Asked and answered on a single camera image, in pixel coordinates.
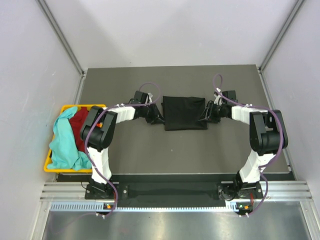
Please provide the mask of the black t-shirt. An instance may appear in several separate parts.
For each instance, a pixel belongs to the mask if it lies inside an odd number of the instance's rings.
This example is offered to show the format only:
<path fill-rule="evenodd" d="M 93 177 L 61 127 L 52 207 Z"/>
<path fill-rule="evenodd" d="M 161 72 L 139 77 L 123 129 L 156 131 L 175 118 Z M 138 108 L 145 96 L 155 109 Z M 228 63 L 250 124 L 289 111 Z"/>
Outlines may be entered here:
<path fill-rule="evenodd" d="M 202 97 L 163 96 L 165 131 L 207 130 L 207 123 L 200 120 L 205 106 L 206 99 Z"/>

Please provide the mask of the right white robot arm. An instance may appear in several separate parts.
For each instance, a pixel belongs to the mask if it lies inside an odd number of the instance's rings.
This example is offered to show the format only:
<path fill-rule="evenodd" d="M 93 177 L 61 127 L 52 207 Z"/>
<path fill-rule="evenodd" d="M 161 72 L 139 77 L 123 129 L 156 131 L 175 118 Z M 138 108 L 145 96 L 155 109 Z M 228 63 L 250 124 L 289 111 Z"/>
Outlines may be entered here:
<path fill-rule="evenodd" d="M 233 181 L 233 192 L 245 198 L 257 187 L 266 166 L 277 159 L 289 140 L 280 110 L 238 103 L 234 90 L 215 90 L 215 100 L 208 101 L 199 121 L 219 123 L 222 118 L 249 125 L 250 154 Z"/>

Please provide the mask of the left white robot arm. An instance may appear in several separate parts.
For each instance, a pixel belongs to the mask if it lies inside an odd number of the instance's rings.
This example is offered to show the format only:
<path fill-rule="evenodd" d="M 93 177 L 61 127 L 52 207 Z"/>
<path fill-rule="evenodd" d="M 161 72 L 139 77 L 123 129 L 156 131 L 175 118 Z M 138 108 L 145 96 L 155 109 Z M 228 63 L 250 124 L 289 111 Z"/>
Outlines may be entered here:
<path fill-rule="evenodd" d="M 111 107 L 93 106 L 81 127 L 80 137 L 84 150 L 91 162 L 91 184 L 96 184 L 96 192 L 102 198 L 109 198 L 114 191 L 108 183 L 112 173 L 109 166 L 109 146 L 112 143 L 117 124 L 144 118 L 148 124 L 164 124 L 151 93 L 137 90 L 129 103 Z"/>

